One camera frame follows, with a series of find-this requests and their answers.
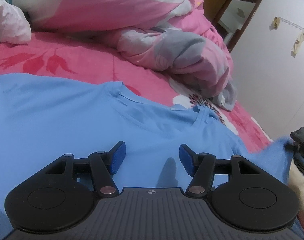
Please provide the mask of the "light blue t-shirt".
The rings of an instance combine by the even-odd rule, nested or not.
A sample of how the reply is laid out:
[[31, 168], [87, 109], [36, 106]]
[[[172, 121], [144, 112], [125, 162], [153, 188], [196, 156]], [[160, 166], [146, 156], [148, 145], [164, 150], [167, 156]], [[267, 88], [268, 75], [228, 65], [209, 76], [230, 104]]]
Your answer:
[[[88, 156], [119, 141], [119, 194], [98, 196]], [[206, 197], [186, 194], [182, 144], [216, 157]], [[291, 146], [251, 154], [209, 108], [122, 82], [0, 75], [0, 239], [304, 239]]]

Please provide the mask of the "stack of dark folded clothes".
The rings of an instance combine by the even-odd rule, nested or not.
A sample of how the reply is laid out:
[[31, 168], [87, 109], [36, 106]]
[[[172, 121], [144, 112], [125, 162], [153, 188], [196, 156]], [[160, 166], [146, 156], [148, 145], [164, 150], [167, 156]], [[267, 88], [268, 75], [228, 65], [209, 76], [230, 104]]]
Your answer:
[[304, 127], [300, 127], [290, 135], [294, 146], [294, 163], [304, 175]]

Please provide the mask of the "folded beige garment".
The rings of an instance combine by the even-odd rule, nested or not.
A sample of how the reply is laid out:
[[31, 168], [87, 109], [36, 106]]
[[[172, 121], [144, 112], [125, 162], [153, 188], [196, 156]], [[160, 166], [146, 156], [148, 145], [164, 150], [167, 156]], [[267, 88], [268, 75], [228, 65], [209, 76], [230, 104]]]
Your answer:
[[288, 186], [296, 193], [299, 198], [299, 221], [304, 228], [304, 176], [299, 171], [294, 162], [291, 163], [288, 177]]

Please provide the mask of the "pink floral fleece blanket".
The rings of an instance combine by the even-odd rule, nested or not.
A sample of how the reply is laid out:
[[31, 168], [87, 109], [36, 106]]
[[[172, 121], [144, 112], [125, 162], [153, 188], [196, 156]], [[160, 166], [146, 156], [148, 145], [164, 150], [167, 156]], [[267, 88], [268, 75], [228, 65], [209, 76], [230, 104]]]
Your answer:
[[231, 112], [220, 109], [167, 73], [136, 66], [102, 44], [36, 32], [28, 44], [0, 44], [0, 75], [8, 73], [64, 77], [93, 84], [121, 81], [135, 94], [163, 105], [209, 107], [242, 139], [250, 152], [259, 151], [272, 142], [240, 103], [236, 103]]

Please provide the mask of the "pink grey white duvet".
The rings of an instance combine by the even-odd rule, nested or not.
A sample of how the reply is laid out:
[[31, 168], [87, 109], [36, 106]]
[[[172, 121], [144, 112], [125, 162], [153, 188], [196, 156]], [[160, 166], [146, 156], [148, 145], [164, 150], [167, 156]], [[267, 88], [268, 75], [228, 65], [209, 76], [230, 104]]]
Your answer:
[[127, 61], [167, 71], [231, 111], [232, 57], [203, 0], [6, 0], [34, 27], [93, 37]]

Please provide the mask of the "wooden framed mirror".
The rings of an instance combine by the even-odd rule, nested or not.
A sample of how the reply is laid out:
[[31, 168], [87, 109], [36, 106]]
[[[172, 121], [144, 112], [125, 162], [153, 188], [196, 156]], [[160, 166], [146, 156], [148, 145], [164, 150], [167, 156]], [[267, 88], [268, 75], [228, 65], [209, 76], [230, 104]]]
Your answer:
[[204, 0], [204, 16], [232, 51], [262, 0]]

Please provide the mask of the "white crumpled sheet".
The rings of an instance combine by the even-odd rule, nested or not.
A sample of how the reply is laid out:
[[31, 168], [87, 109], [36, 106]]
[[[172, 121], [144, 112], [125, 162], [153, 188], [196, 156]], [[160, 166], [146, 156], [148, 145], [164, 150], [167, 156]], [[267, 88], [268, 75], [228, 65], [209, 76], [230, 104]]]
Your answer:
[[0, 0], [0, 43], [26, 44], [32, 31], [24, 13], [16, 6]]

